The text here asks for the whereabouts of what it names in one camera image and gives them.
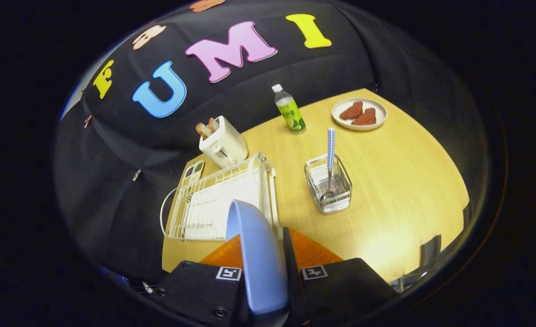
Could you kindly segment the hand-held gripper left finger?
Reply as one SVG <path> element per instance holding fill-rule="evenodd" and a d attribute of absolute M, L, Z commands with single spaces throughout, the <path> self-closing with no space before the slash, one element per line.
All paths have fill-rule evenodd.
<path fill-rule="evenodd" d="M 196 327 L 251 327 L 240 235 L 200 262 L 179 263 L 152 300 Z"/>

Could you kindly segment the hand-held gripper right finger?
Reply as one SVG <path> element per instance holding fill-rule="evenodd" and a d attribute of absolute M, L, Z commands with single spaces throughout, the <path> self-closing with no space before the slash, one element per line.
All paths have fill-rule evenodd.
<path fill-rule="evenodd" d="M 349 327 L 398 293 L 360 258 L 298 268 L 290 228 L 284 229 L 289 313 L 285 327 Z"/>

